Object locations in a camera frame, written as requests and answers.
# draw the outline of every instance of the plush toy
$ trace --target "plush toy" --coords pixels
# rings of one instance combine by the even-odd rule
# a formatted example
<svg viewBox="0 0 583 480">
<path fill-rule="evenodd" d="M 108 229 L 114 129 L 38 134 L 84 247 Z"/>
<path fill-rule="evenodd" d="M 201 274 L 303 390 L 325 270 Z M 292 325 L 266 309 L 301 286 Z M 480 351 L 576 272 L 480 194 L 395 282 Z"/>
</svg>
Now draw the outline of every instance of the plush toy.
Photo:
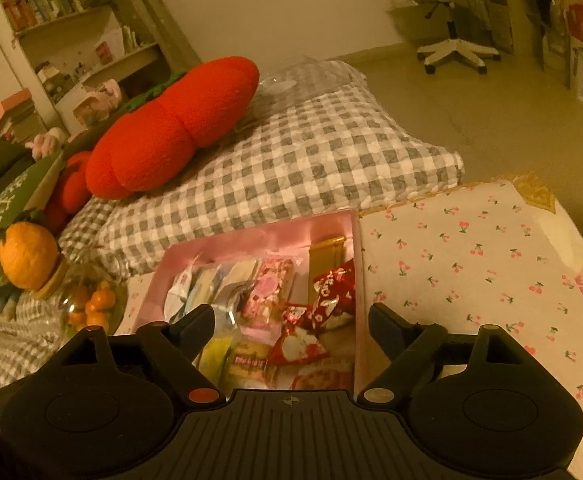
<svg viewBox="0 0 583 480">
<path fill-rule="evenodd" d="M 198 148 L 231 131 L 246 112 L 259 77 L 256 65 L 244 57 L 191 70 L 102 136 L 86 167 L 89 191 L 119 200 L 167 183 Z"/>
<path fill-rule="evenodd" d="M 45 208 L 46 228 L 55 236 L 60 234 L 73 216 L 92 197 L 86 184 L 86 167 L 91 152 L 80 152 L 72 156 L 60 173 L 51 199 Z"/>
<path fill-rule="evenodd" d="M 52 128 L 46 134 L 36 135 L 33 140 L 25 144 L 26 148 L 31 150 L 33 160 L 50 155 L 58 148 L 62 147 L 68 135 L 60 128 Z"/>
</svg>

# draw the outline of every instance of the pink box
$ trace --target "pink box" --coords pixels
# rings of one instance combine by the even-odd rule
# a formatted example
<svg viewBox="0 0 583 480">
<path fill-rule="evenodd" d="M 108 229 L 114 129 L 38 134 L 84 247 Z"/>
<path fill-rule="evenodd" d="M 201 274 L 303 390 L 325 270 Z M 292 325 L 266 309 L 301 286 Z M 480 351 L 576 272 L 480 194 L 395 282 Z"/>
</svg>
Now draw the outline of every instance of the pink box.
<svg viewBox="0 0 583 480">
<path fill-rule="evenodd" d="M 367 341 L 367 308 L 364 305 L 364 273 L 358 216 L 353 210 L 342 210 L 295 220 L 231 231 L 207 238 L 198 238 L 169 247 L 149 285 L 145 300 L 134 326 L 135 330 L 152 321 L 164 321 L 164 300 L 174 283 L 174 278 L 198 256 L 196 264 L 239 260 L 247 257 L 291 256 L 302 263 L 295 269 L 296 278 L 289 301 L 307 302 L 307 275 L 309 273 L 309 248 L 312 244 L 344 236 L 345 260 L 354 258 L 356 274 L 356 349 L 354 391 L 365 385 L 361 373 L 363 353 Z"/>
</svg>

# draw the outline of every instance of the floor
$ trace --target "floor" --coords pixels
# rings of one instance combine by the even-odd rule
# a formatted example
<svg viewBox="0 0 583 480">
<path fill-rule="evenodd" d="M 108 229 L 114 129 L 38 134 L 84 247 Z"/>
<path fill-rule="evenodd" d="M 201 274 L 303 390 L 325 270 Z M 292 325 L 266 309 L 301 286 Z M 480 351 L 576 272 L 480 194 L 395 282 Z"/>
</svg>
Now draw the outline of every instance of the floor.
<svg viewBox="0 0 583 480">
<path fill-rule="evenodd" d="M 455 60 L 427 75 L 415 51 L 354 64 L 409 134 L 462 155 L 465 182 L 532 170 L 583 235 L 583 104 L 534 60 L 502 58 L 486 76 Z"/>
</svg>

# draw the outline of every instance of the baseboard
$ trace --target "baseboard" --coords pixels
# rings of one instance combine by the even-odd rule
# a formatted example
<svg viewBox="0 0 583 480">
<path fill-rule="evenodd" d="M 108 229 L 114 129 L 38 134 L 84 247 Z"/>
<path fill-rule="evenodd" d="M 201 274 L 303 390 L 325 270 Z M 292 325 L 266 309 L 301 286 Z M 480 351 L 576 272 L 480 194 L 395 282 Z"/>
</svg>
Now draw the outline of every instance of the baseboard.
<svg viewBox="0 0 583 480">
<path fill-rule="evenodd" d="M 345 63 L 349 64 L 356 64 L 364 63 L 367 61 L 376 61 L 378 59 L 385 59 L 392 56 L 400 56 L 402 54 L 409 54 L 413 53 L 413 51 L 414 47 L 409 43 L 395 43 L 392 45 L 368 48 L 367 50 L 345 54 L 344 56 L 337 56 L 334 57 L 334 59 L 344 61 Z"/>
</svg>

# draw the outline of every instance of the checkered cushion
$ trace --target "checkered cushion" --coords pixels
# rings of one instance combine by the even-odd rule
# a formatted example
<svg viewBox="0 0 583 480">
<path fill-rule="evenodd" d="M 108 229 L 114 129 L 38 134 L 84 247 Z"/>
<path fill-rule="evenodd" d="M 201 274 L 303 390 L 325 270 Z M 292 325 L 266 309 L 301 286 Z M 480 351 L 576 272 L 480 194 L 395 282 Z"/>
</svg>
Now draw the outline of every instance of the checkered cushion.
<svg viewBox="0 0 583 480">
<path fill-rule="evenodd" d="M 225 137 L 160 189 L 118 203 L 90 201 L 60 238 L 65 254 L 96 244 L 122 256 L 129 274 L 141 274 L 154 270 L 177 242 L 340 208 L 373 208 L 459 183 L 457 153 L 407 135 L 352 67 L 326 66 L 348 83 Z M 317 93 L 307 87 L 318 88 L 314 70 L 295 75 L 304 85 L 293 90 L 295 102 Z M 39 368 L 61 344 L 51 334 L 32 335 L 47 312 L 25 294 L 15 319 L 0 316 L 0 386 Z"/>
</svg>

